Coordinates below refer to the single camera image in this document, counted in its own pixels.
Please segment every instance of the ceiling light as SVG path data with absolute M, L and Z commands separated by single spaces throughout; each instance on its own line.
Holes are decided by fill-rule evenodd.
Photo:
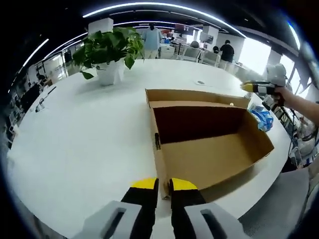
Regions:
M 116 24 L 113 24 L 113 26 L 119 26 L 119 25 L 124 25 L 124 24 L 132 24 L 132 23 L 164 23 L 164 24 L 173 24 L 173 25 L 176 25 L 176 24 L 179 24 L 179 25 L 184 25 L 184 26 L 190 26 L 190 25 L 186 25 L 186 24 L 180 24 L 180 23 L 176 23 L 176 22 L 168 22 L 168 21 L 127 21 L 127 22 L 121 22 L 121 23 L 116 23 Z M 197 27 L 194 27 L 194 26 L 191 26 L 193 27 L 194 29 L 196 30 L 201 30 Z
M 76 42 L 73 42 L 72 44 L 70 44 L 70 45 L 64 47 L 61 51 L 65 50 L 66 48 L 69 48 L 70 46 L 73 46 L 74 44 L 79 43 L 79 42 L 81 42 L 81 41 L 82 41 L 82 40 L 78 40 L 78 41 L 76 41 Z
M 291 30 L 294 38 L 295 38 L 295 41 L 296 41 L 296 44 L 297 44 L 297 47 L 298 47 L 298 50 L 299 50 L 300 49 L 300 41 L 299 41 L 299 38 L 297 36 L 297 33 L 296 33 L 295 29 L 293 28 L 293 26 L 291 26 L 291 24 L 289 22 L 288 22 L 288 25 L 289 25 L 290 30 Z
M 134 28 L 141 28 L 141 27 L 150 27 L 150 26 L 133 26 Z M 169 26 L 155 26 L 157 28 L 168 28 L 168 29 L 175 29 L 174 27 Z
M 85 33 L 83 33 L 83 34 L 81 34 L 81 35 L 79 35 L 79 36 L 76 36 L 76 37 L 72 38 L 71 40 L 68 40 L 68 41 L 64 42 L 63 44 L 59 45 L 57 48 L 55 48 L 53 51 L 51 51 L 49 54 L 47 54 L 47 55 L 43 58 L 43 61 L 44 61 L 46 58 L 48 58 L 48 56 L 51 55 L 53 52 L 55 52 L 56 50 L 58 50 L 60 47 L 62 47 L 62 46 L 64 46 L 65 44 L 67 44 L 67 43 L 73 41 L 74 39 L 76 39 L 76 38 L 78 38 L 78 37 L 81 37 L 81 36 L 84 36 L 84 35 L 86 35 L 86 34 L 88 34 L 88 33 L 85 32 Z
M 35 53 L 42 47 L 45 45 L 45 43 L 48 42 L 49 39 L 46 39 L 44 42 L 42 42 L 33 52 L 32 54 L 28 57 L 28 59 L 24 62 L 24 64 L 22 65 L 22 67 L 24 67 L 28 62 L 29 60 L 35 55 Z
M 220 19 L 218 19 L 218 18 L 216 18 L 216 17 L 214 17 L 214 16 L 212 16 L 212 15 L 210 15 L 208 13 L 205 13 L 205 12 L 202 12 L 202 11 L 198 11 L 198 10 L 195 10 L 195 9 L 192 9 L 192 8 L 189 8 L 189 7 L 185 7 L 185 6 L 180 6 L 180 5 L 170 4 L 170 3 L 163 3 L 163 2 L 131 2 L 131 3 L 118 4 L 118 5 L 109 6 L 109 7 L 105 7 L 105 8 L 90 12 L 88 14 L 85 14 L 83 17 L 92 16 L 92 15 L 97 14 L 99 12 L 107 11 L 107 10 L 111 10 L 111 9 L 115 9 L 115 8 L 126 7 L 126 6 L 136 6 L 136 5 L 170 6 L 170 7 L 176 7 L 176 8 L 179 8 L 179 9 L 192 11 L 192 12 L 201 14 L 203 16 L 206 16 L 208 18 L 211 18 L 211 19 L 213 19 L 215 21 L 218 21 L 218 22 L 224 24 L 224 25 L 228 26 L 229 28 L 233 29 L 234 31 L 238 32 L 240 35 L 242 35 L 243 37 L 246 38 L 246 36 L 243 33 L 241 33 L 239 30 L 237 30 L 233 26 L 229 25 L 228 23 L 226 23 L 226 22 L 224 22 L 224 21 L 222 21 L 222 20 L 220 20 Z

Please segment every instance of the green leaves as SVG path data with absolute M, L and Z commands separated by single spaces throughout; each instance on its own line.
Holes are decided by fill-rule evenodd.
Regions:
M 84 40 L 84 46 L 73 54 L 73 62 L 80 67 L 92 68 L 97 64 L 125 59 L 125 65 L 131 69 L 139 54 L 143 56 L 143 41 L 132 27 L 115 27 L 113 32 L 97 31 Z M 85 79 L 91 79 L 90 73 L 81 71 Z
M 80 71 L 82 73 L 82 75 L 84 76 L 85 79 L 89 80 L 91 78 L 93 78 L 94 76 L 90 73 L 84 72 L 84 71 Z
M 130 54 L 130 55 L 127 55 L 127 56 L 125 57 L 124 62 L 125 62 L 125 65 L 126 65 L 129 69 L 131 69 L 132 66 L 133 66 L 134 63 L 135 63 L 135 59 L 134 59 L 133 55 Z

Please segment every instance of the desk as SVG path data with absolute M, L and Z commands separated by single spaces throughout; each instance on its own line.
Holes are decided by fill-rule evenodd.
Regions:
M 246 94 L 224 70 L 187 61 L 137 60 L 124 78 L 104 88 L 80 73 L 59 81 L 34 102 L 32 108 L 57 87 L 43 111 L 26 113 L 13 142 L 8 175 L 15 193 L 65 237 L 81 231 L 84 220 L 109 201 L 121 200 L 132 181 L 156 176 L 145 88 Z M 252 101 L 261 104 L 255 95 Z M 290 139 L 276 118 L 267 134 L 275 149 L 248 181 L 215 201 L 236 218 L 258 202 L 286 162 Z M 153 238 L 174 238 L 169 201 L 158 201 Z

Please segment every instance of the human hand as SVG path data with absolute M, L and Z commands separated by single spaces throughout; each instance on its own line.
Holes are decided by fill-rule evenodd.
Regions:
M 288 108 L 292 108 L 292 102 L 294 97 L 296 96 L 291 91 L 289 91 L 286 87 L 276 87 L 275 92 L 280 94 L 273 97 L 276 103 L 282 97 L 285 100 L 285 106 Z

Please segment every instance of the person in black shirt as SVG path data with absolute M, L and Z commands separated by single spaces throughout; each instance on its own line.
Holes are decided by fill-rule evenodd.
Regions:
M 230 45 L 230 41 L 226 40 L 225 44 L 220 48 L 223 53 L 220 57 L 219 68 L 227 70 L 227 65 L 233 62 L 233 57 L 235 54 L 234 48 Z

